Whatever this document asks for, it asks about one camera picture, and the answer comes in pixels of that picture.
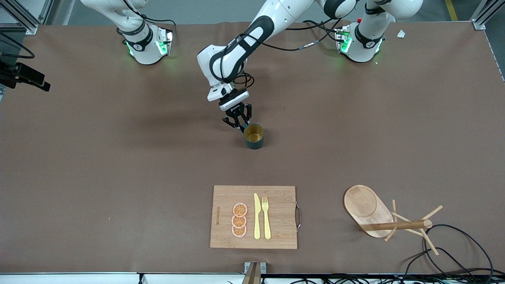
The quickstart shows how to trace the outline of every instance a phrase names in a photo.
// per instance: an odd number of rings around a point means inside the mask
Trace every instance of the toy orange slice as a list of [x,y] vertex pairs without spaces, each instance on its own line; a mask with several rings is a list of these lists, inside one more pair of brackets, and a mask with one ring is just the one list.
[[245,236],[245,233],[247,233],[247,227],[243,227],[243,228],[235,228],[235,227],[231,227],[231,232],[234,236],[236,236],[237,238],[241,238],[243,236]]
[[247,214],[247,206],[244,203],[239,202],[235,204],[235,206],[233,206],[233,215],[237,217],[243,217],[246,214]]
[[233,225],[233,227],[237,229],[244,228],[246,223],[247,219],[245,217],[237,217],[237,216],[231,217],[231,224]]

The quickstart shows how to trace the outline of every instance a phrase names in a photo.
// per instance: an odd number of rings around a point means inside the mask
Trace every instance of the wooden post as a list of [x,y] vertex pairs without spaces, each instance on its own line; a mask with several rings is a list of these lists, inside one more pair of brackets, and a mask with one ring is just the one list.
[[433,223],[430,220],[416,220],[412,222],[392,222],[392,223],[379,223],[369,225],[373,231],[379,230],[392,230],[396,227],[398,230],[404,229],[423,229],[431,228]]

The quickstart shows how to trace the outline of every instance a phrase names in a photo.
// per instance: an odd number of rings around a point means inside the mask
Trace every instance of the knife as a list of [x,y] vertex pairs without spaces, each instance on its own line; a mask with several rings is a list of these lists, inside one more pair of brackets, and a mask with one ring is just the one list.
[[259,240],[261,238],[260,233],[260,212],[261,212],[261,203],[260,198],[257,194],[254,194],[254,238]]

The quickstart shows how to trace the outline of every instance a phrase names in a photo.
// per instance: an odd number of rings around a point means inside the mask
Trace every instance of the metal frame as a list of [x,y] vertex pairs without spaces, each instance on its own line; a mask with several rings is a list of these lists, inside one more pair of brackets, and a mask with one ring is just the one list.
[[491,0],[486,5],[487,2],[488,0],[482,0],[470,18],[476,30],[485,30],[484,24],[505,4],[505,0]]
[[53,6],[54,0],[46,0],[40,15],[36,18],[31,14],[18,0],[0,0],[0,6],[9,13],[16,21],[17,24],[4,24],[0,23],[1,29],[19,30],[26,29],[27,35],[37,33],[38,25],[44,24],[49,10]]

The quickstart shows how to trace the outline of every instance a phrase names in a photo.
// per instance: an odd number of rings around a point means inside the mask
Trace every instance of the oval wooden tray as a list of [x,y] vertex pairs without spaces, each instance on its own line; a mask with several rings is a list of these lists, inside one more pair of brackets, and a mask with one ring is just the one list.
[[372,231],[369,224],[393,222],[393,216],[375,192],[365,185],[355,185],[345,191],[344,208],[363,231],[374,238],[383,238],[391,230]]

